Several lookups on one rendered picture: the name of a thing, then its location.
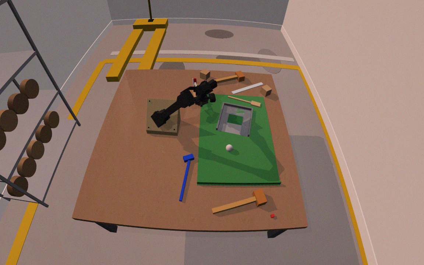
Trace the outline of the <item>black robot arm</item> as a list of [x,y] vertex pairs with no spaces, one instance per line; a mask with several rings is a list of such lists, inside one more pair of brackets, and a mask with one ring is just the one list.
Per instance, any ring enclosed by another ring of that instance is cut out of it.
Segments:
[[[210,80],[209,82],[203,81],[198,86],[190,86],[181,92],[181,94],[178,96],[177,101],[173,103],[171,106],[169,106],[166,109],[155,111],[151,118],[157,125],[157,127],[161,127],[163,124],[166,123],[168,119],[170,119],[170,115],[174,112],[176,112],[179,108],[186,108],[190,107],[191,105],[195,104],[197,101],[199,101],[200,97],[205,97],[205,95],[209,94],[213,91],[214,88],[217,87],[217,81]],[[194,92],[196,92],[196,95],[198,94],[197,99],[195,100],[195,97],[190,92],[190,89],[192,89]]]

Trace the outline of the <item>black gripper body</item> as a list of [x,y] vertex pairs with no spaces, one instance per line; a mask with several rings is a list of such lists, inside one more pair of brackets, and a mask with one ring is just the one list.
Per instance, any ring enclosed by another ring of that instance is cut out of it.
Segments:
[[216,101],[214,93],[209,93],[208,95],[209,95],[209,97],[207,97],[207,95],[205,95],[205,97],[200,97],[199,101],[197,101],[196,103],[208,101],[209,99],[210,99],[211,103]]

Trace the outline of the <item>blue putter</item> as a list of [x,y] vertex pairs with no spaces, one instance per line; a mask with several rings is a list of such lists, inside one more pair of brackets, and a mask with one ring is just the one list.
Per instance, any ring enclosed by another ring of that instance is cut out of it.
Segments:
[[184,180],[183,180],[183,185],[182,185],[182,190],[181,190],[179,201],[182,201],[182,199],[183,199],[184,188],[185,188],[186,179],[187,179],[187,173],[188,173],[188,170],[190,168],[190,161],[194,160],[193,153],[183,156],[183,159],[184,159],[184,163],[187,162],[187,167],[186,167],[186,171],[185,171],[185,174],[184,174]]

